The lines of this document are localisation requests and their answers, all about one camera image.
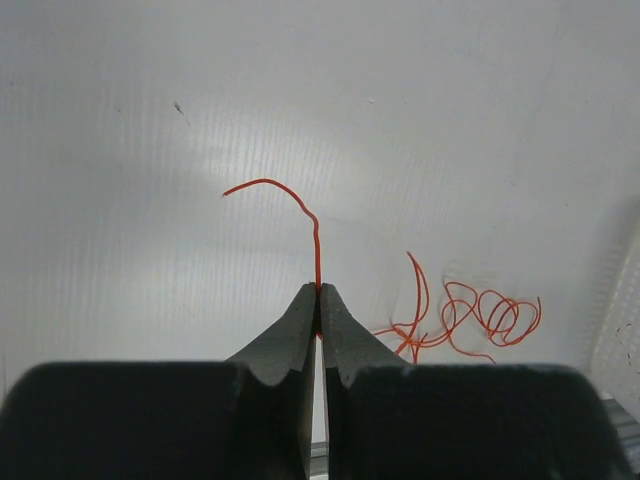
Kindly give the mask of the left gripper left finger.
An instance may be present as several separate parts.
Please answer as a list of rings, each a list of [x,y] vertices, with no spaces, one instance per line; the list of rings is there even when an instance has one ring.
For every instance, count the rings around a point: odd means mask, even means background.
[[[280,384],[290,371],[301,371],[315,336],[316,298],[316,287],[303,285],[284,314],[228,361],[244,365],[265,385]]]

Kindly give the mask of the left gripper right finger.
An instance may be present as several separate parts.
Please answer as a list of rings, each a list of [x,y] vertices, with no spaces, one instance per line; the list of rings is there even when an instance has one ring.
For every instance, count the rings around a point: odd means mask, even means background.
[[[324,364],[337,371],[344,387],[365,369],[408,365],[352,316],[334,285],[322,285],[319,307]]]

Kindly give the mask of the red orange wire ball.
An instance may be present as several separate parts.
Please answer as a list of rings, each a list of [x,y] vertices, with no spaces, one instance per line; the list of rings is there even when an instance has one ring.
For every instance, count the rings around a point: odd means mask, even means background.
[[[391,343],[394,354],[418,363],[420,354],[442,344],[460,355],[493,362],[489,348],[514,347],[530,337],[542,317],[540,298],[512,298],[493,288],[445,278],[441,293],[433,290],[419,259],[406,254],[415,284],[408,294],[405,271],[397,266],[397,248],[388,236],[366,225],[318,217],[290,187],[262,178],[222,192],[227,198],[264,186],[286,196],[290,209],[278,209],[257,231],[246,218],[224,208],[234,235],[234,251],[253,261],[247,274],[234,280],[242,300],[257,295],[261,305],[283,303],[296,282],[317,293],[337,281],[361,301],[371,301],[375,316],[371,334]],[[258,256],[265,261],[258,262]]]

